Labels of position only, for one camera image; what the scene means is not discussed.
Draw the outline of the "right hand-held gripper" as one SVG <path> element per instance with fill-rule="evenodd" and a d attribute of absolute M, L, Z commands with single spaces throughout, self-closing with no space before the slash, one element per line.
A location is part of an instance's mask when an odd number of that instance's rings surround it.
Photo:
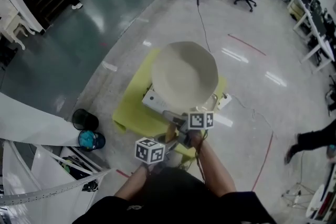
<path fill-rule="evenodd" d="M 188 114 L 184 113 L 183 115 L 179 115 L 174 112 L 164 110 L 162 114 L 166 120 L 177 126 L 177 140 L 187 149 L 192 147 L 191 137 L 189 135 L 190 131 L 209 130 L 214 127 L 213 111 L 190 112 Z"/>

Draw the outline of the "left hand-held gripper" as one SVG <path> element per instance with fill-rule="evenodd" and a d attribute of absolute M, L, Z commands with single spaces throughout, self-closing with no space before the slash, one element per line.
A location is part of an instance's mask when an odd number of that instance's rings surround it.
<path fill-rule="evenodd" d="M 175 138 L 165 141 L 165 134 L 155 137 L 143 137 L 135 142 L 134 157 L 151 165 L 164 161 L 168 153 L 175 147 Z"/>

